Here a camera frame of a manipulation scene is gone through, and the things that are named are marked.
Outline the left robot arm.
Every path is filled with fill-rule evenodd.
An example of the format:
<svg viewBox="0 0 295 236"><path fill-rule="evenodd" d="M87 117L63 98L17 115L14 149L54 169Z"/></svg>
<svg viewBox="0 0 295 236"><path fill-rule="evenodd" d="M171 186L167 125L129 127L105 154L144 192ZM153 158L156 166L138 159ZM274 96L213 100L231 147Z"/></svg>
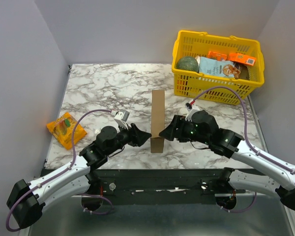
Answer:
<svg viewBox="0 0 295 236"><path fill-rule="evenodd" d="M95 141L86 146L72 161L44 177L26 182L16 182L7 200L8 216L13 216L19 230L33 225L43 212L59 200L77 194L94 194L99 189L98 180L91 177L92 171L108 161L109 155L126 145L141 147L150 133L140 130L135 124L116 130L105 126Z"/></svg>

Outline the brown cardboard box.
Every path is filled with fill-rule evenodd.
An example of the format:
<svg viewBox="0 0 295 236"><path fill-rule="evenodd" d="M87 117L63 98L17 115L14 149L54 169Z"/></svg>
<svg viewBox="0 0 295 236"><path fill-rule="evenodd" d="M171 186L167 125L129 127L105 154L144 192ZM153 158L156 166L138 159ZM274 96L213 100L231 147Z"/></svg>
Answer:
<svg viewBox="0 0 295 236"><path fill-rule="evenodd" d="M151 153L162 153L164 138L159 133L165 128L165 91L153 90L151 99Z"/></svg>

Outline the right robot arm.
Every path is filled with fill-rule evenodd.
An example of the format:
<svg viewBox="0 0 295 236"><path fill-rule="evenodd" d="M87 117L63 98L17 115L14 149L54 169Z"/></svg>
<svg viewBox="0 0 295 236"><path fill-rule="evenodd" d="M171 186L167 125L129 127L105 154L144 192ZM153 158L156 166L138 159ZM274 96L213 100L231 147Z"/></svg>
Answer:
<svg viewBox="0 0 295 236"><path fill-rule="evenodd" d="M187 116L175 115L159 136L179 142L199 142L217 155L242 162L261 175L245 174L225 169L217 179L217 189L223 193L231 189L250 190L275 196L295 211L295 165L285 162L248 143L248 140L229 129L220 128L215 118L206 111L192 111Z"/></svg>

